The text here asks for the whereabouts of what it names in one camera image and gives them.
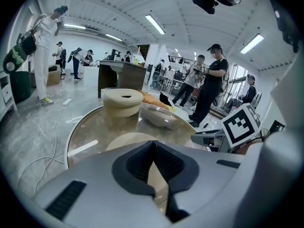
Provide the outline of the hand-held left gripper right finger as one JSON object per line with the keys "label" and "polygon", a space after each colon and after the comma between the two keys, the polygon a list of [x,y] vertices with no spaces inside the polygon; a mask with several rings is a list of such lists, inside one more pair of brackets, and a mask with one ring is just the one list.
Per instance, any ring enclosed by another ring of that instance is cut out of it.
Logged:
{"label": "hand-held left gripper right finger", "polygon": [[164,215],[235,215],[244,192],[231,187],[244,157],[153,142],[154,202]]}

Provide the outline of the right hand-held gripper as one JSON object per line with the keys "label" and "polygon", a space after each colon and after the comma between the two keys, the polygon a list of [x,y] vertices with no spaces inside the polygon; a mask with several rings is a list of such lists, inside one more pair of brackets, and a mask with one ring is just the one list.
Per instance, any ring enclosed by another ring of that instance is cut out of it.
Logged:
{"label": "right hand-held gripper", "polygon": [[243,104],[221,120],[216,131],[202,131],[191,135],[192,142],[213,146],[213,151],[223,153],[246,153],[249,146],[261,139],[261,121],[254,108]]}

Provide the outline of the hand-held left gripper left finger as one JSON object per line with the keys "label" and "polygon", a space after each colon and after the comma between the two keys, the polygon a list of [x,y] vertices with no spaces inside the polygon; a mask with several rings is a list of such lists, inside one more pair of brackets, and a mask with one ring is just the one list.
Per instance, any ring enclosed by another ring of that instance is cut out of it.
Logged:
{"label": "hand-held left gripper left finger", "polygon": [[171,225],[151,196],[132,194],[112,175],[121,155],[147,142],[84,158],[46,185],[34,198],[47,228],[165,228]]}

